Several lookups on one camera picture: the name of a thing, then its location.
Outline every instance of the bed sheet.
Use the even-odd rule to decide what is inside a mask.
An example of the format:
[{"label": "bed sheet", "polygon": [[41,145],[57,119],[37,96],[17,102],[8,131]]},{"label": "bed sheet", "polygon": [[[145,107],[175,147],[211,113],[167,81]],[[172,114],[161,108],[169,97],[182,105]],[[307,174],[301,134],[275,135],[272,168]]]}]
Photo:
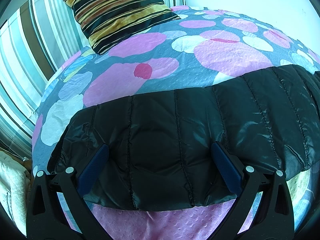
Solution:
[{"label": "bed sheet", "polygon": [[[116,98],[155,91],[206,87],[266,68],[297,64],[314,73],[320,56],[300,41],[245,15],[225,10],[176,6],[181,20],[143,31],[99,56],[86,47],[73,55],[47,84],[32,138],[34,173],[46,166],[71,117]],[[319,163],[288,182],[295,228],[316,195]],[[59,194],[70,225],[79,230]],[[241,231],[257,210],[258,193]],[[234,200],[167,212],[114,210],[87,203],[114,239],[206,239]]]}]

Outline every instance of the bedspread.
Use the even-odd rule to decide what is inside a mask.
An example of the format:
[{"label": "bedspread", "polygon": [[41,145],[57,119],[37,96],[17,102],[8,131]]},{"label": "bedspread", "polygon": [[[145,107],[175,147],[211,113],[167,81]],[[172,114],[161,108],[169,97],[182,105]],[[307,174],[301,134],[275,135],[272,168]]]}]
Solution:
[{"label": "bedspread", "polygon": [[[51,152],[79,110],[116,98],[187,87],[206,87],[244,73],[297,64],[314,73],[320,56],[280,30],[245,15],[224,10],[176,6],[181,20],[154,26],[99,56],[81,49],[47,84],[32,138],[34,173],[46,170]],[[300,224],[314,200],[319,163],[288,182]],[[71,226],[78,230],[59,195]],[[241,231],[257,210],[261,193]],[[206,239],[234,200],[166,212],[122,211],[88,203],[114,239]]]}]

